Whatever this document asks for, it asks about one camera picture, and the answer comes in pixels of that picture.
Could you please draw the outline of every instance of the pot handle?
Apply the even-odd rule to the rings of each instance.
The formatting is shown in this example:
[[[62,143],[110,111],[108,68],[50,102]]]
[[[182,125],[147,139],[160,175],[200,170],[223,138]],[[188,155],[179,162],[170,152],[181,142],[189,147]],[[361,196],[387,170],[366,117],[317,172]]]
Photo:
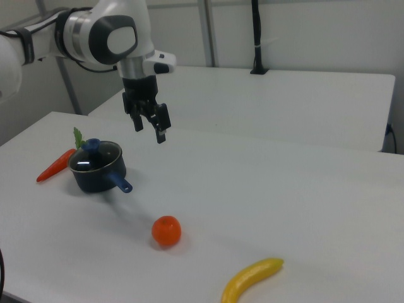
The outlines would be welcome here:
[[[110,172],[106,177],[126,194],[130,193],[133,189],[133,186],[117,172]]]

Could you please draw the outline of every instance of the toy banana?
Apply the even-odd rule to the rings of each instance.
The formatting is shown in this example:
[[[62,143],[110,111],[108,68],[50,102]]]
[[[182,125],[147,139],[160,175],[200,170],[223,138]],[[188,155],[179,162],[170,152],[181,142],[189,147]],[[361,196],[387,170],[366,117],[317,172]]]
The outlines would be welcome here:
[[[282,268],[282,264],[282,259],[268,258],[244,268],[226,285],[222,303],[236,303],[247,288],[277,273]]]

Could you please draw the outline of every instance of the white table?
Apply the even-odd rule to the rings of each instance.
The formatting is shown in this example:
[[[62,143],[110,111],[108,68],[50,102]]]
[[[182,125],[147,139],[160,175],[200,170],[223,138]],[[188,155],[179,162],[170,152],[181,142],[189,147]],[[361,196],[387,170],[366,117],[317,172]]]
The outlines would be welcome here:
[[[158,76],[177,128],[379,151],[395,77],[385,74],[178,67]],[[89,114],[131,123],[122,92]]]
[[[81,192],[68,170],[38,174],[86,138],[118,142],[134,190]],[[240,303],[400,302],[404,161],[398,155],[51,113],[0,147],[5,291],[30,302],[219,302],[263,258],[276,276]],[[151,240],[158,217],[178,245]]]

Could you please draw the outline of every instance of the toy carrot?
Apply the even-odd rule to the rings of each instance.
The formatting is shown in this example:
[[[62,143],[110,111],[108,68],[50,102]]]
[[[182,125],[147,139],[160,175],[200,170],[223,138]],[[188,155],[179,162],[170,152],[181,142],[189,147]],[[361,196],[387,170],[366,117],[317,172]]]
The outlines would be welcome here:
[[[73,129],[73,134],[76,140],[76,147],[79,149],[82,144],[86,143],[86,141],[83,141],[83,135],[77,128]],[[61,155],[55,162],[52,163],[51,166],[49,166],[43,173],[39,175],[39,177],[37,177],[37,182],[44,181],[64,170],[68,166],[69,157],[74,154],[75,151],[76,150],[72,148]]]
[[[56,175],[58,172],[64,170],[68,166],[69,157],[75,152],[76,150],[72,148],[68,150],[66,153],[61,155],[55,162],[53,162],[43,173],[37,177],[37,182],[44,181],[53,175]]]

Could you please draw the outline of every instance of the pot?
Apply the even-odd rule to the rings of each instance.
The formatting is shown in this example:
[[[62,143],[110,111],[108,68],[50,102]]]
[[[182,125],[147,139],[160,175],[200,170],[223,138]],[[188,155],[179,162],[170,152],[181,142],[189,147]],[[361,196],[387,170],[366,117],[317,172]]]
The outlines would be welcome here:
[[[68,167],[82,191],[98,193],[115,186],[124,193],[132,191],[125,180],[126,166],[117,143],[89,139],[70,156]]]

